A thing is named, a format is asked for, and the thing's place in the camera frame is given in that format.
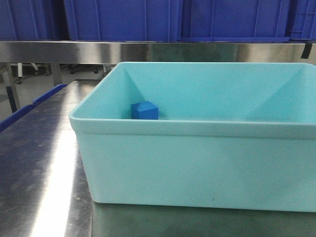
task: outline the metal rack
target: metal rack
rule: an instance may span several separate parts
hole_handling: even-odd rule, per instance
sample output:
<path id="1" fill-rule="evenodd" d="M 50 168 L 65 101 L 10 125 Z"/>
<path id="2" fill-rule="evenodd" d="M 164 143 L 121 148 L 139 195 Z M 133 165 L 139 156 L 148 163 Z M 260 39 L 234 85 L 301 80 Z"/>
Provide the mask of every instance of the metal rack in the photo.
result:
<path id="1" fill-rule="evenodd" d="M 49 63 L 61 84 L 61 63 L 115 65 L 137 62 L 304 62 L 316 64 L 312 43 L 162 43 L 0 41 L 0 62 Z"/>

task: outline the blue plastic crate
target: blue plastic crate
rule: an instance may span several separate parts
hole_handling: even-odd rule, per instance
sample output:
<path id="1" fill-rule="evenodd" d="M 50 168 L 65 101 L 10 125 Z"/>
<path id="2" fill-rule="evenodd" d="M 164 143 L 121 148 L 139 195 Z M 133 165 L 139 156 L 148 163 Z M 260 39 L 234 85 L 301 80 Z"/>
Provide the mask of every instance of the blue plastic crate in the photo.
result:
<path id="1" fill-rule="evenodd" d="M 65 0 L 72 40 L 177 41 L 182 0 Z"/>
<path id="2" fill-rule="evenodd" d="M 291 40 L 316 40 L 316 0 L 291 0 L 287 34 Z"/>
<path id="3" fill-rule="evenodd" d="M 310 64 L 120 63 L 70 113 L 91 195 L 315 212 L 315 91 Z"/>
<path id="4" fill-rule="evenodd" d="M 0 0 L 0 40 L 67 40 L 62 0 Z"/>
<path id="5" fill-rule="evenodd" d="M 184 0 L 181 41 L 286 42 L 290 0 Z"/>

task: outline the steel table surface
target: steel table surface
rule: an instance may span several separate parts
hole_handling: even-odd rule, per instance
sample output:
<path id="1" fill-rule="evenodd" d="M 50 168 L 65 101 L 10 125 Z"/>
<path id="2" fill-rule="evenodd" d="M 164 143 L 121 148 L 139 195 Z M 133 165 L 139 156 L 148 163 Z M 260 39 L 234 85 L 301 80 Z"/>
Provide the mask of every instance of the steel table surface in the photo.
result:
<path id="1" fill-rule="evenodd" d="M 1 237 L 316 236 L 316 213 L 93 202 L 68 113 L 98 82 L 72 82 L 0 133 Z"/>

